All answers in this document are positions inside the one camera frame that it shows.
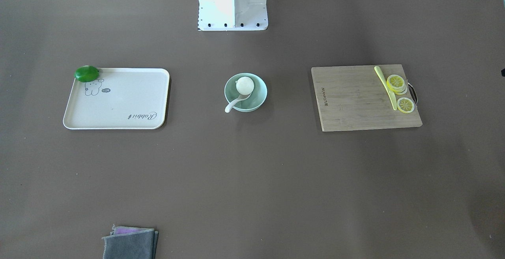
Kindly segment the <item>green lime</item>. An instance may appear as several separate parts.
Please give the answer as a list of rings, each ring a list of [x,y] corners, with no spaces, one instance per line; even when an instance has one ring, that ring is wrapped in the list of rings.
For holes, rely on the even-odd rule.
[[[88,83],[99,77],[99,70],[94,66],[82,66],[74,72],[74,78],[82,83]]]

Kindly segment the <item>grey folded cloth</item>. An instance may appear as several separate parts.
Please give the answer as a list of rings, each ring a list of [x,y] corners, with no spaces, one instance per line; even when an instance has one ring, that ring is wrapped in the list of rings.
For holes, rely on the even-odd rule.
[[[159,232],[154,228],[113,225],[103,237],[103,259],[154,259]]]

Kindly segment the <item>upper lemon slice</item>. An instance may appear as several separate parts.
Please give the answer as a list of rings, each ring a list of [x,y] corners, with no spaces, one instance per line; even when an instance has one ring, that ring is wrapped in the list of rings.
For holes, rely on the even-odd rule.
[[[386,80],[386,85],[395,95],[404,95],[408,90],[406,81],[397,74],[390,75]]]

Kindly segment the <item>white steamed bun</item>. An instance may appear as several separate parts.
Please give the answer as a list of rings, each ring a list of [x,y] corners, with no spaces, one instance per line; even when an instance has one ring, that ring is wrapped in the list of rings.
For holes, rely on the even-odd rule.
[[[250,77],[240,77],[235,81],[235,88],[240,95],[250,95],[254,90],[254,81]]]

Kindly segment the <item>wooden cutting board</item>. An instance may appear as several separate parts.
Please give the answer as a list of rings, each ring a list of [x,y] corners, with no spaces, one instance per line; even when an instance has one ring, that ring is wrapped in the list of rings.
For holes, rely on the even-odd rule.
[[[322,131],[362,131],[422,126],[417,109],[393,110],[374,65],[312,67]]]

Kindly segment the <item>yellow plastic knife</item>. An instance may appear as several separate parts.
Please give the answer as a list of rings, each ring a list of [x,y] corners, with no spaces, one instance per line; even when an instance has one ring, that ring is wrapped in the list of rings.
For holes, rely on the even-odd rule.
[[[380,66],[374,66],[375,73],[381,80],[381,83],[384,86],[384,89],[386,90],[388,97],[390,99],[391,106],[393,110],[397,111],[397,100],[396,100],[396,95],[395,93],[391,90],[391,88],[388,87],[386,78],[384,77],[384,73],[381,70]]]

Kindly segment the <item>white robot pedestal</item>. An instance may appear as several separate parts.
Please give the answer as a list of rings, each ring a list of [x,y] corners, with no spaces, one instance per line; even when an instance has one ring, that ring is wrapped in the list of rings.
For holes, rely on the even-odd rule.
[[[261,31],[269,25],[267,0],[198,0],[199,31]]]

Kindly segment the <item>lower lemon slice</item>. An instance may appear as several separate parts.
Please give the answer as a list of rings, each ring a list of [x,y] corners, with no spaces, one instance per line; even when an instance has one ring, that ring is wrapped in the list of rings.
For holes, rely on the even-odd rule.
[[[402,113],[412,113],[415,110],[415,102],[410,98],[401,97],[397,100],[397,110]]]

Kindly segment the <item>white ceramic spoon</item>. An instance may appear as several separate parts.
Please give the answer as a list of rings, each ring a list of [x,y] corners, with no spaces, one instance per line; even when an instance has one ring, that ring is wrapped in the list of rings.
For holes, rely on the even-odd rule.
[[[232,100],[226,107],[225,107],[225,112],[226,113],[229,113],[233,107],[239,103],[239,102],[242,102],[242,101],[245,101],[246,99],[248,99],[249,97],[251,96],[251,93],[248,94],[248,95],[239,95],[236,99]]]

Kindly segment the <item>lemon slice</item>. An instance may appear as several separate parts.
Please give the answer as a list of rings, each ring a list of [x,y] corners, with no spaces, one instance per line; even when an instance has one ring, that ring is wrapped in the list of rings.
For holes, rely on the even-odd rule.
[[[390,75],[386,80],[386,85],[395,95],[404,95],[408,90],[406,81],[397,74]]]
[[[402,113],[412,113],[415,110],[415,102],[410,98],[401,97],[397,100],[397,110]]]

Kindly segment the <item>mint green bowl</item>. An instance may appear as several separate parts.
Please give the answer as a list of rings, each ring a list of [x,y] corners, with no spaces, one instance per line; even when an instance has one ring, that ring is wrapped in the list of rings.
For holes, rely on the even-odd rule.
[[[230,103],[234,99],[239,97],[239,93],[236,90],[236,81],[242,77],[249,77],[254,82],[254,90],[251,96],[244,101],[235,104],[233,109],[240,112],[251,112],[258,109],[267,98],[267,85],[264,80],[258,77],[256,74],[252,73],[239,73],[229,78],[224,86],[224,96],[226,101]]]

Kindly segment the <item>cream rabbit tray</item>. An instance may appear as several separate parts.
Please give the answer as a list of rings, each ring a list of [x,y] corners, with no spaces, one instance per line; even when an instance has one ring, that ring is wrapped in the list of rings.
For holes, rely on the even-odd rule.
[[[63,117],[70,130],[153,130],[165,122],[170,74],[163,68],[99,68],[75,80]]]

